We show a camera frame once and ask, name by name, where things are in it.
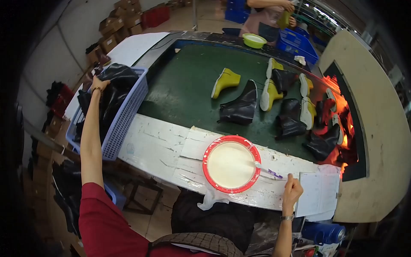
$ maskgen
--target tiled floor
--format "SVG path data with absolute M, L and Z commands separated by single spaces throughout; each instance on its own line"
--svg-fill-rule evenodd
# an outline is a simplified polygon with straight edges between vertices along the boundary
M 197 0 L 198 30 L 206 32 L 221 33 L 222 28 L 241 28 L 242 25 L 224 20 L 225 7 L 220 5 L 219 0 Z M 162 32 L 170 30 L 192 30 L 193 16 L 192 7 L 183 7 L 171 12 L 168 21 L 155 27 L 144 30 L 144 33 Z M 171 188 L 166 183 L 160 186 L 164 189 L 162 197 L 153 215 L 142 215 L 124 211 L 123 214 L 131 228 L 150 242 L 171 234 L 171 212 L 174 202 L 180 191 Z M 153 202 L 155 192 L 139 187 L 136 200 L 149 207 Z

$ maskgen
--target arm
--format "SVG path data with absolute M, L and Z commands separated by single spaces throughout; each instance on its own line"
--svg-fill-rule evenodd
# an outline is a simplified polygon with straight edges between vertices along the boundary
M 291 216 L 294 212 L 294 204 L 303 193 L 303 189 L 298 179 L 288 174 L 288 181 L 285 184 L 283 195 L 283 216 Z M 289 257 L 291 255 L 291 220 L 283 220 L 278 231 L 277 242 L 272 257 Z
M 94 182 L 104 188 L 102 173 L 102 145 L 99 129 L 99 103 L 102 91 L 110 83 L 93 78 L 92 96 L 80 142 L 81 184 Z
M 294 4 L 288 0 L 247 0 L 247 5 L 251 8 L 282 6 L 289 12 L 294 11 Z

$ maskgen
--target purple brush handle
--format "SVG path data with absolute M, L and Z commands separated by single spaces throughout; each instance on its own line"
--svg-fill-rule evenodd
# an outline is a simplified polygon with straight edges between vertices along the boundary
M 281 176 L 281 175 L 277 175 L 277 173 L 273 172 L 272 170 L 268 169 L 268 172 L 269 172 L 270 174 L 276 176 L 277 178 L 282 179 L 282 176 Z

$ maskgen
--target woman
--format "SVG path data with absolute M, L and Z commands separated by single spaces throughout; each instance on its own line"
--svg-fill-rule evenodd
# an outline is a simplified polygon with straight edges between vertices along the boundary
M 80 155 L 81 155 L 81 183 L 82 196 L 80 204 L 79 228 L 84 245 L 84 250 L 88 257 L 108 257 L 108 256 L 195 256 L 195 257 L 215 257 L 214 253 L 220 253 L 227 256 L 241 256 L 248 247 L 241 243 L 238 235 L 230 233 L 230 230 L 237 231 L 241 225 L 242 213 L 216 213 L 213 216 L 213 208 L 207 212 L 207 218 L 219 220 L 223 215 L 228 220 L 240 220 L 238 226 L 234 225 L 228 231 L 221 230 L 220 227 L 213 227 L 209 223 L 203 227 L 207 231 L 185 231 L 164 236 L 153 243 L 150 243 L 143 236 L 134 232 L 128 225 L 121 211 L 113 204 L 104 191 L 102 175 L 102 151 L 99 133 L 99 102 L 104 89 L 110 84 L 110 81 L 100 81 L 96 76 L 93 78 L 92 97 L 90 106 L 85 118 L 83 133 L 81 137 Z M 289 257 L 291 254 L 291 221 L 293 217 L 293 206 L 302 194 L 302 188 L 297 179 L 289 174 L 285 191 L 283 195 L 283 218 L 277 238 L 277 244 L 273 252 L 274 257 Z M 194 192 L 183 190 L 173 207 L 172 216 L 181 217 L 178 222 L 184 223 L 187 220 L 195 222 L 198 216 L 206 213 L 201 211 L 194 217 L 184 216 L 185 212 L 200 210 L 193 199 Z M 191 202 L 192 205 L 184 205 L 182 208 L 180 202 Z M 224 204 L 227 208 L 247 208 L 244 205 Z M 251 236 L 251 220 L 248 222 L 251 231 L 247 231 L 246 236 Z M 190 223 L 182 224 L 181 227 L 187 228 Z
M 294 4 L 288 0 L 247 0 L 247 5 L 255 9 L 255 12 L 248 16 L 240 32 L 240 37 L 244 33 L 260 35 L 267 40 L 267 44 L 274 46 L 280 28 L 277 20 L 281 17 L 284 10 L 294 11 Z M 290 17 L 290 27 L 297 26 L 297 21 Z

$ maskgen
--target thermos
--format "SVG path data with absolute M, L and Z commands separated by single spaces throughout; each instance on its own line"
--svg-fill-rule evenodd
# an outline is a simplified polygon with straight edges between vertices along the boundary
M 316 245 L 339 243 L 344 235 L 345 227 L 339 224 L 306 222 L 302 229 L 302 237 Z

